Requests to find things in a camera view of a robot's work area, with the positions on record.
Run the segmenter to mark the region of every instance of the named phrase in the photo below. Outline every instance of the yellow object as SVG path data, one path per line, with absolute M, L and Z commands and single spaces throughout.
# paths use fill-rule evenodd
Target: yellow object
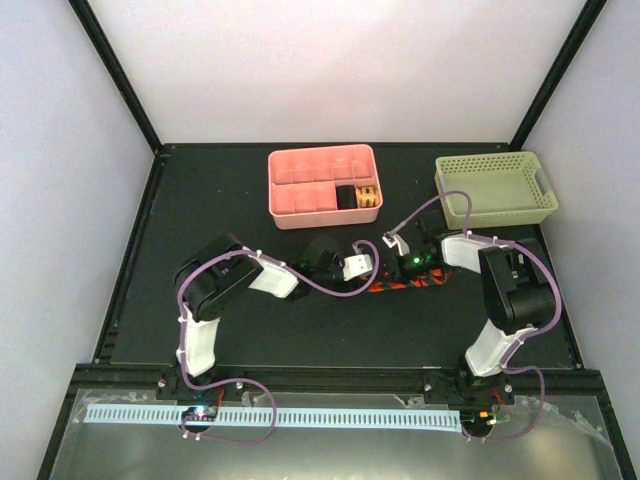
M 358 199 L 358 207 L 371 208 L 378 204 L 378 189 L 375 186 L 357 187 L 356 198 Z

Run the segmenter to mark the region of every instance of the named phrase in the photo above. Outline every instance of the black table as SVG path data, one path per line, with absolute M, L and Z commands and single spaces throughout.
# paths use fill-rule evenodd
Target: black table
M 367 225 L 282 231 L 268 212 L 267 156 L 297 145 L 169 147 L 136 249 L 128 288 L 116 292 L 122 308 L 108 325 L 113 364 L 169 364 L 178 343 L 172 278 L 190 255 L 221 233 L 275 258 L 301 252 L 320 231 L 343 243 L 373 240 L 437 194 L 435 159 L 505 151 L 504 145 L 374 144 L 385 198 Z M 503 238 L 534 237 L 537 226 L 478 230 Z M 410 244 L 419 237 L 402 231 Z M 486 322 L 480 277 L 456 271 L 442 287 L 336 299 L 318 292 L 295 301 L 247 291 L 221 322 L 218 365 L 416 368 L 453 366 Z M 512 366 L 570 369 L 580 362 L 568 320 L 530 340 Z

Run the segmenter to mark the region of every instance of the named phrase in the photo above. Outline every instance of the white wall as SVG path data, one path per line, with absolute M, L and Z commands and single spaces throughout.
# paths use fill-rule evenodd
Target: white wall
M 163 142 L 508 142 L 584 0 L 90 0 Z
M 0 2 L 0 478 L 37 474 L 151 160 L 68 3 Z
M 588 367 L 640 471 L 640 3 L 609 2 L 525 148 L 560 209 L 544 224 Z

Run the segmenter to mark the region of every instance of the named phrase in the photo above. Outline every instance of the black metal frame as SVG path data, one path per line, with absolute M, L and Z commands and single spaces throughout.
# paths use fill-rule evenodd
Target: black metal frame
M 309 393 L 374 393 L 398 395 L 423 395 L 424 385 L 430 375 L 438 370 L 430 369 L 292 369 L 259 368 L 244 370 L 242 375 L 253 378 L 273 392 Z M 51 441 L 42 462 L 38 479 L 50 478 L 58 449 L 61 445 L 73 403 L 80 389 L 132 389 L 157 390 L 164 370 L 154 366 L 122 367 L 115 365 L 78 365 L 63 400 Z M 623 478 L 636 478 L 629 453 L 618 425 L 604 381 L 597 370 L 544 372 L 548 395 L 590 396 L 598 400 L 600 411 Z M 524 374 L 509 379 L 514 394 L 538 395 L 540 384 L 537 375 Z
M 155 390 L 158 388 L 158 381 L 166 369 L 165 366 L 160 365 L 117 366 L 109 363 L 115 342 L 118 318 L 129 287 L 147 220 L 164 172 L 167 153 L 172 146 L 163 145 L 156 134 L 99 21 L 89 6 L 88 0 L 69 0 L 69 3 L 104 62 L 107 71 L 138 123 L 150 148 L 155 153 L 155 159 L 95 350 L 94 364 L 78 365 L 75 370 L 38 476 L 38 478 L 42 479 L 50 476 L 71 408 L 79 389 L 124 388 Z M 511 143 L 509 145 L 501 144 L 505 149 L 513 151 L 522 148 L 605 4 L 606 0 L 587 0 L 585 2 L 580 15 L 576 19 Z M 573 354 L 579 364 L 575 370 L 545 371 L 547 393 L 550 395 L 587 395 L 596 397 L 609 436 L 615 446 L 615 453 L 621 471 L 625 478 L 636 478 L 602 377 L 598 371 L 581 369 L 582 357 L 566 314 L 563 320 L 568 327 L 568 343 L 572 347 Z M 236 376 L 238 374 L 237 368 L 231 368 L 231 370 L 233 372 L 229 371 L 229 375 Z M 261 381 L 276 392 L 424 394 L 424 385 L 431 381 L 429 378 L 430 375 L 434 375 L 434 372 L 434 370 L 425 369 L 277 369 L 255 367 L 244 369 L 242 374 Z M 514 393 L 537 395 L 539 392 L 538 378 L 534 374 L 515 377 L 511 384 L 514 388 Z

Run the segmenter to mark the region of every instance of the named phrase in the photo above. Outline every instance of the perforated basket rim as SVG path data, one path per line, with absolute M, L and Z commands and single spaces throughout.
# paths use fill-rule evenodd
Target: perforated basket rim
M 442 169 L 443 169 L 443 163 L 445 163 L 446 161 L 451 161 L 451 160 L 473 160 L 473 159 L 477 159 L 477 158 L 488 158 L 488 159 L 501 159 L 501 158 L 506 158 L 506 157 L 519 157 L 520 160 L 525 161 L 525 160 L 530 160 L 534 163 L 534 165 L 537 167 L 537 169 L 542 169 L 542 165 L 540 164 L 540 160 L 538 160 L 538 156 L 533 153 L 533 152 L 527 152 L 527 151 L 522 151 L 522 152 L 504 152 L 504 153 L 481 153 L 481 154 L 476 154 L 476 155 L 455 155 L 455 156 L 447 156 L 447 157 L 438 157 L 436 158 L 436 186 L 438 188 L 438 193 L 442 193 L 443 187 L 442 187 L 442 183 L 440 181 L 440 177 L 441 175 L 443 175 Z M 542 194 L 542 191 L 540 191 L 540 187 L 538 186 L 537 182 L 534 183 L 535 187 L 538 189 L 538 192 L 540 194 L 541 197 L 547 197 L 549 199 L 549 202 L 551 203 L 550 207 L 537 207 L 537 208 L 532 208 L 532 209 L 526 209 L 526 210 L 514 210 L 514 211 L 505 211 L 505 212 L 481 212 L 481 213 L 471 213 L 471 218 L 472 219 L 482 219 L 482 218 L 504 218 L 505 216 L 518 216 L 521 217 L 523 215 L 540 215 L 540 214 L 545 214 L 545 216 L 549 215 L 550 213 L 555 212 L 558 207 L 558 199 L 556 198 L 556 195 L 553 191 L 552 188 L 549 188 L 549 190 L 547 191 L 547 193 L 545 193 L 544 195 Z M 451 197 L 444 197 L 443 199 L 441 199 L 442 203 L 446 203 L 446 208 L 444 208 L 445 210 L 445 215 L 449 215 L 452 217 L 452 220 L 458 221 L 460 219 L 464 219 L 464 217 L 466 216 L 466 213 L 455 213 L 455 211 L 453 210 L 453 203 L 451 201 Z

